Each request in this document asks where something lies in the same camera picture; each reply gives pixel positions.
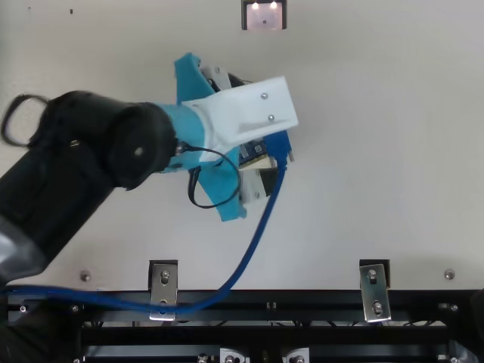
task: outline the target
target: metal clamp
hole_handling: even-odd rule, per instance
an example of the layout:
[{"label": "metal clamp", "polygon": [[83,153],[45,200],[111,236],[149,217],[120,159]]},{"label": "metal clamp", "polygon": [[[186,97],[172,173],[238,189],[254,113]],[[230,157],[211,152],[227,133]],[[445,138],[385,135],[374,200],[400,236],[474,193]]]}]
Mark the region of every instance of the metal clamp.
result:
[{"label": "metal clamp", "polygon": [[385,267],[360,266],[360,284],[365,320],[369,323],[391,320]]},{"label": "metal clamp", "polygon": [[220,363],[250,363],[250,358],[230,348],[220,348]]},{"label": "metal clamp", "polygon": [[282,357],[283,363],[310,363],[309,362],[309,348],[299,348],[288,352]]},{"label": "metal clamp", "polygon": [[[178,265],[168,263],[154,263],[151,271],[151,303],[176,304],[178,292]],[[150,320],[174,321],[175,313],[164,314],[151,310]]]}]

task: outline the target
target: white surface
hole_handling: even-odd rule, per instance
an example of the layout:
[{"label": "white surface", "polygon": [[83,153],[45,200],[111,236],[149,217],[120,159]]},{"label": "white surface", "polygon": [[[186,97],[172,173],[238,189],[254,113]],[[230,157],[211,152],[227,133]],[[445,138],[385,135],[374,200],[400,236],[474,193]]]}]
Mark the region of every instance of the white surface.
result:
[{"label": "white surface", "polygon": [[[182,102],[202,120],[204,147],[226,154],[234,147],[297,126],[297,115],[286,79],[277,77],[217,92],[200,100]],[[200,161],[215,161],[202,153]]]},{"label": "white surface", "polygon": [[[296,162],[236,288],[358,289],[359,259],[390,259],[396,289],[482,288],[483,18],[481,0],[293,0],[287,30],[249,33],[238,0],[0,0],[0,108],[74,89],[173,102],[186,51],[244,79],[285,75]],[[0,171],[21,154],[2,145]],[[262,210],[221,223],[187,182],[114,192],[31,281],[141,290],[149,259],[178,259],[181,289],[219,287]]]}]

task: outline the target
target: screw head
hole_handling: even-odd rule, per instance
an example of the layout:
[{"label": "screw head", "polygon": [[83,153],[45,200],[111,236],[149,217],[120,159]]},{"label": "screw head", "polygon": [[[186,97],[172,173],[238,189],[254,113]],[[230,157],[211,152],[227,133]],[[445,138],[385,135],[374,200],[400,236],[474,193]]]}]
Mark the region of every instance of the screw head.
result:
[{"label": "screw head", "polygon": [[377,278],[377,272],[375,270],[369,270],[368,277],[370,278],[370,280],[374,280],[375,278]]},{"label": "screw head", "polygon": [[445,270],[444,275],[447,280],[454,280],[455,271],[452,268],[448,268]]},{"label": "screw head", "polygon": [[161,272],[161,283],[166,285],[166,284],[168,284],[168,280],[169,280],[169,271],[163,270]]},{"label": "screw head", "polygon": [[379,301],[375,301],[373,303],[373,312],[375,313],[375,315],[380,315],[383,312],[383,307]]},{"label": "screw head", "polygon": [[81,281],[89,282],[91,280],[91,272],[89,272],[87,270],[81,271],[79,277],[80,277]]},{"label": "screw head", "polygon": [[144,150],[142,147],[138,147],[136,150],[135,150],[135,156],[136,157],[140,157],[141,155],[143,155],[144,153]]}]

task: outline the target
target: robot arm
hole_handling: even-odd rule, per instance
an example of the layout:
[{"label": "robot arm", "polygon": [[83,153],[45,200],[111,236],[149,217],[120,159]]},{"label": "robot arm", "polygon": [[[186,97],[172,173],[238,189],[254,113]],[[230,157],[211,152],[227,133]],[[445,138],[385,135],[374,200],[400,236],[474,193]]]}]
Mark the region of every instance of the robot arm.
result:
[{"label": "robot arm", "polygon": [[42,272],[115,187],[163,171],[176,145],[153,104],[88,92],[49,101],[29,151],[0,178],[0,284]]}]

